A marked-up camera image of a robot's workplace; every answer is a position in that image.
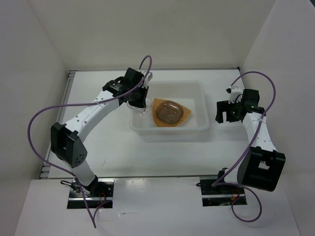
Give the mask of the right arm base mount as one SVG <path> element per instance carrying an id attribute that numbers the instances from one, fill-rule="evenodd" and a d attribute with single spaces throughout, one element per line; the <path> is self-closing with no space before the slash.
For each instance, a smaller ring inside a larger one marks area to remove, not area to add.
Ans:
<path id="1" fill-rule="evenodd" d="M 204 207 L 231 206 L 234 200 L 235 205 L 246 205 L 245 191 L 242 188 L 223 185 L 212 186 L 217 176 L 200 177 L 196 184 L 201 190 L 202 204 Z"/>

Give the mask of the woven bamboo basket tray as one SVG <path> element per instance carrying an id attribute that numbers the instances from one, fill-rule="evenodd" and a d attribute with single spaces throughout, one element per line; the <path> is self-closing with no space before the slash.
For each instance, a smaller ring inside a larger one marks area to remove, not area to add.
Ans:
<path id="1" fill-rule="evenodd" d="M 157 127 L 177 127 L 191 115 L 191 110 L 171 100 L 154 98 L 152 117 Z"/>

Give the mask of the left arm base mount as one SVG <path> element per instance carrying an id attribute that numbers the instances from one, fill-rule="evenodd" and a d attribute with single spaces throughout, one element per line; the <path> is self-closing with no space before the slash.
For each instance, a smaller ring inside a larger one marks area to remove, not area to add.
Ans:
<path id="1" fill-rule="evenodd" d="M 94 193 L 90 193 L 83 188 L 88 207 L 96 209 L 104 203 L 101 208 L 112 208 L 115 181 L 113 178 L 101 178 L 99 182 L 102 183 L 101 189 L 96 190 Z M 84 199 L 76 181 L 73 179 L 71 181 L 61 180 L 60 183 L 70 188 L 67 209 L 85 208 Z"/>

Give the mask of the clear plastic cup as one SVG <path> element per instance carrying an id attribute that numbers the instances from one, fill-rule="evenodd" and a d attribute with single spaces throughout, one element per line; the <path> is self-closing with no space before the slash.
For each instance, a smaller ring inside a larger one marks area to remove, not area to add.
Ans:
<path id="1" fill-rule="evenodd" d="M 138 107 L 135 107 L 135 106 L 130 105 L 128 102 L 126 103 L 126 105 L 127 105 L 127 107 L 128 107 L 129 109 L 131 109 L 131 110 L 133 110 L 133 111 L 136 111 L 136 112 L 138 112 L 138 113 L 144 113 L 144 112 L 147 111 L 147 108 L 146 108 L 146 107 L 145 107 L 145 108 L 138 108 Z"/>
<path id="2" fill-rule="evenodd" d="M 147 96 L 145 102 L 146 102 L 146 107 L 145 108 L 135 108 L 135 112 L 138 115 L 141 115 L 141 116 L 149 116 L 149 115 L 151 115 L 153 100 L 152 100 L 151 97 Z"/>

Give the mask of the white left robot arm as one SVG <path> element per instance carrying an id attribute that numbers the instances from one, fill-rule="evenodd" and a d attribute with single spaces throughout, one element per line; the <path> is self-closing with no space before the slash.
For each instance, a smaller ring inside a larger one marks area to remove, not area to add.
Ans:
<path id="1" fill-rule="evenodd" d="M 93 196 L 104 185 L 90 169 L 84 141 L 89 133 L 112 111 L 126 103 L 134 108 L 146 108 L 151 72 L 141 73 L 128 68 L 125 75 L 107 82 L 91 105 L 64 124 L 51 127 L 51 151 L 63 161 L 81 183 L 80 190 Z"/>

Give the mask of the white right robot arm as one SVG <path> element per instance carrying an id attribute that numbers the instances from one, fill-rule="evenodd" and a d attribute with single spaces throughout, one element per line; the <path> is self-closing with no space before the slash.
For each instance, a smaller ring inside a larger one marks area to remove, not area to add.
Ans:
<path id="1" fill-rule="evenodd" d="M 254 89 L 241 90 L 237 86 L 227 90 L 229 99 L 217 102 L 216 121 L 240 121 L 246 129 L 250 143 L 237 172 L 240 185 L 265 191 L 274 191 L 281 176 L 285 155 L 273 145 L 266 125 L 265 109 L 259 107 L 259 92 Z"/>

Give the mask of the clear plastic cup front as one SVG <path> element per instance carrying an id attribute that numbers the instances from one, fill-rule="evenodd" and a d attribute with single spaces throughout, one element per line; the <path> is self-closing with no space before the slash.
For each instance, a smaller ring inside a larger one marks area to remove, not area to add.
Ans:
<path id="1" fill-rule="evenodd" d="M 138 113 L 144 113 L 144 112 L 147 111 L 147 108 L 146 108 L 146 107 L 145 107 L 145 108 L 138 108 L 138 107 L 135 107 L 135 106 L 130 105 L 128 102 L 126 103 L 126 105 L 127 105 L 127 107 L 128 107 L 129 109 L 131 109 L 131 110 L 133 110 L 133 111 L 136 111 L 136 112 L 138 112 Z"/>

